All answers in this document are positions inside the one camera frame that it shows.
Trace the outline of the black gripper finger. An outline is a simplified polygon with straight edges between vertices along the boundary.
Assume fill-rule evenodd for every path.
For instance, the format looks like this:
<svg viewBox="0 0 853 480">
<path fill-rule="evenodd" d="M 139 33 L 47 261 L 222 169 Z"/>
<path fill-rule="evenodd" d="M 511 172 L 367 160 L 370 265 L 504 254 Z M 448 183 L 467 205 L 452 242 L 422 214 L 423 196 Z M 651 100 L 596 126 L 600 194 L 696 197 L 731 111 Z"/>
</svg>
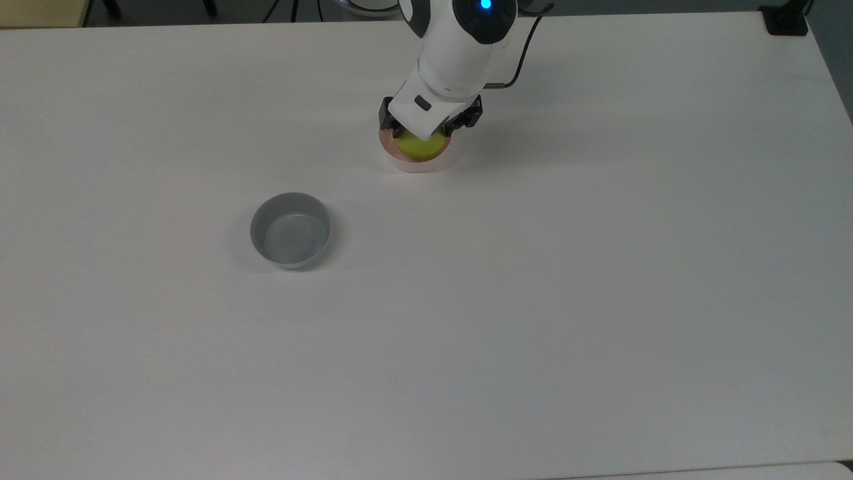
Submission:
<svg viewBox="0 0 853 480">
<path fill-rule="evenodd" d="M 452 136 L 452 134 L 461 128 L 473 128 L 477 125 L 482 117 L 482 95 L 477 95 L 475 100 L 460 113 L 453 117 L 449 117 L 442 122 L 442 134 L 444 136 Z"/>
<path fill-rule="evenodd" d="M 390 104 L 393 97 L 384 97 L 378 112 L 380 131 L 381 133 L 392 134 L 393 139 L 399 139 L 405 132 L 405 127 L 400 121 L 390 112 Z"/>
</svg>

